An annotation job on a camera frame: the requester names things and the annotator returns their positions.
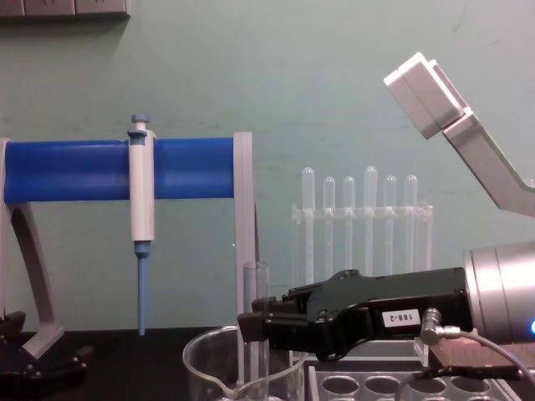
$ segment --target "test tube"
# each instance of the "test tube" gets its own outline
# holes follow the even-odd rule
[[[345,270],[353,268],[353,209],[354,209],[354,178],[350,175],[344,178],[343,183],[345,209]]]
[[[269,270],[265,263],[250,261],[243,268],[244,312],[252,312],[252,302],[266,298],[269,293]],[[252,382],[269,375],[269,341],[248,343],[249,371],[246,382]],[[248,400],[264,401],[268,399],[268,383],[255,385],[248,393]]]
[[[333,177],[324,180],[325,213],[325,280],[333,275],[333,213],[336,196],[336,181]]]
[[[415,270],[415,208],[418,203],[418,179],[415,175],[405,177],[405,208],[407,208],[405,226],[405,272]]]
[[[394,210],[397,196],[397,179],[393,175],[385,177],[383,184],[383,204],[387,208],[385,218],[385,275],[394,270]]]
[[[374,270],[374,208],[377,200],[377,169],[372,165],[364,173],[364,208],[365,239],[364,239],[364,274],[373,276]]]
[[[305,284],[314,281],[314,210],[316,209],[316,190],[314,170],[307,167],[303,170],[303,213],[305,230]]]

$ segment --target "wall outlet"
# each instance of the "wall outlet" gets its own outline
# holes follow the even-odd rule
[[[75,0],[77,14],[127,15],[126,0]]]
[[[23,0],[0,0],[0,18],[4,17],[23,17],[24,1]]]
[[[74,0],[24,0],[27,17],[74,16]]]

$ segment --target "blue cylinder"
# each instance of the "blue cylinder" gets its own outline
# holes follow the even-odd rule
[[[155,198],[232,198],[233,140],[156,140]],[[6,203],[130,197],[128,142],[9,142]]]

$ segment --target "rack hole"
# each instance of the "rack hole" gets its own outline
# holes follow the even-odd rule
[[[356,380],[348,376],[326,378],[322,385],[327,391],[334,394],[352,394],[359,389]]]
[[[379,394],[393,394],[399,382],[393,378],[370,378],[366,380],[366,387]]]
[[[484,393],[490,388],[487,383],[476,378],[458,377],[451,380],[451,384],[467,393]]]
[[[446,386],[440,380],[435,378],[423,378],[422,380],[415,380],[410,386],[421,393],[435,394],[441,393],[446,389]]]

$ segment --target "green wall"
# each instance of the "green wall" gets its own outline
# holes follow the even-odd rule
[[[300,170],[367,165],[409,173],[436,211],[434,264],[535,238],[500,212],[442,139],[424,141],[382,83],[416,51],[436,58],[525,176],[535,171],[530,0],[134,0],[127,23],[0,27],[0,135],[125,139],[130,115],[160,137],[254,137],[261,256],[275,288],[291,280],[290,207]],[[59,318],[69,330],[136,325],[129,208],[36,206]],[[150,327],[234,321],[233,204],[157,204]],[[11,238],[8,305],[35,308]]]

